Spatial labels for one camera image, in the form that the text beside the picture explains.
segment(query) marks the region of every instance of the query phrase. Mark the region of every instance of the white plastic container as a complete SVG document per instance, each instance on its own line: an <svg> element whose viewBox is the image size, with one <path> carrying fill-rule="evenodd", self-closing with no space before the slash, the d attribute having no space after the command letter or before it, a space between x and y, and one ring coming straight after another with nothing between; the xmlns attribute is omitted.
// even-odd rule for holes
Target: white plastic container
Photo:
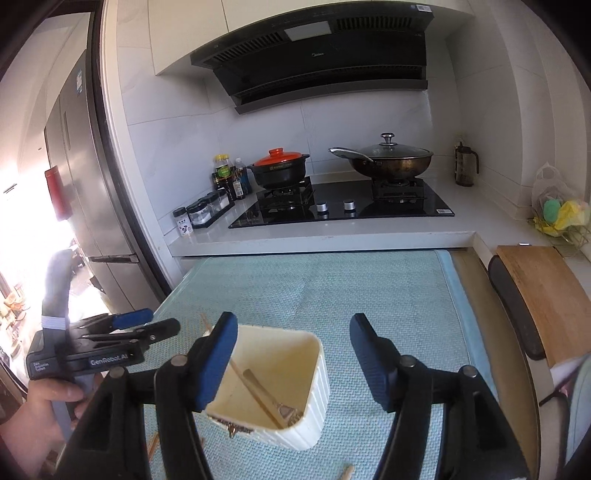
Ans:
<svg viewBox="0 0 591 480"><path fill-rule="evenodd" d="M277 427L228 365L215 399L205 409L210 418L257 442L292 450L313 447L322 433L330 395L318 337L300 330L239 325L232 360L240 373L250 369L278 402L304 414L291 427Z"/></svg>

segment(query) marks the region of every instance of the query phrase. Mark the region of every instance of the stainless steel refrigerator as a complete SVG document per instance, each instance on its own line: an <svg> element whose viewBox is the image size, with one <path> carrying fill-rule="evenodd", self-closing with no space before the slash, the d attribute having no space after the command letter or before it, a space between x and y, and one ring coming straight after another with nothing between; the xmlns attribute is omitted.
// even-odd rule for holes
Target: stainless steel refrigerator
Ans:
<svg viewBox="0 0 591 480"><path fill-rule="evenodd" d="M138 246L114 186L100 137L87 51L76 62L45 127L49 162L57 166L68 218L93 284L107 297L113 313L156 309L165 297Z"/></svg>

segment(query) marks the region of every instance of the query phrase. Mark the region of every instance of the red lid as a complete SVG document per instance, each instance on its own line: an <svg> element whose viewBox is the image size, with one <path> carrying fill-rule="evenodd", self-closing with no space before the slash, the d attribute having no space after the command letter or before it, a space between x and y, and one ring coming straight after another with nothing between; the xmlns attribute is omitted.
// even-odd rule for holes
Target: red lid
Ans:
<svg viewBox="0 0 591 480"><path fill-rule="evenodd" d="M282 148L274 148L273 150L269 150L269 156L256 161L255 167L273 165L274 163L295 160L296 158L301 157L302 154L299 152L284 152Z"/></svg>

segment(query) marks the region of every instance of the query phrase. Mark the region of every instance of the gas stove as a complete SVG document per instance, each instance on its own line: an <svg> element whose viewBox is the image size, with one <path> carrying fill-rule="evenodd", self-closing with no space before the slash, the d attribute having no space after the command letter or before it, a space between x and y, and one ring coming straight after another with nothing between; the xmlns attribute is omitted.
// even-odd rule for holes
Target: gas stove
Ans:
<svg viewBox="0 0 591 480"><path fill-rule="evenodd" d="M230 228L356 218L454 216L423 179L341 181L264 190Z"/></svg>

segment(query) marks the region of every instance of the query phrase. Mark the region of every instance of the burner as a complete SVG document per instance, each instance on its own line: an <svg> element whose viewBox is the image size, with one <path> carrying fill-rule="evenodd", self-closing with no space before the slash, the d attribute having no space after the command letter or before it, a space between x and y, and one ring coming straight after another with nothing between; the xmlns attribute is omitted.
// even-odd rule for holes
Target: burner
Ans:
<svg viewBox="0 0 591 480"><path fill-rule="evenodd" d="M417 203L425 199L424 182L421 179L372 180L373 200L390 203Z"/></svg>
<svg viewBox="0 0 591 480"><path fill-rule="evenodd" d="M295 207L308 207L314 203L314 190L310 177L296 185L280 189L263 190L256 194L261 210L293 210Z"/></svg>

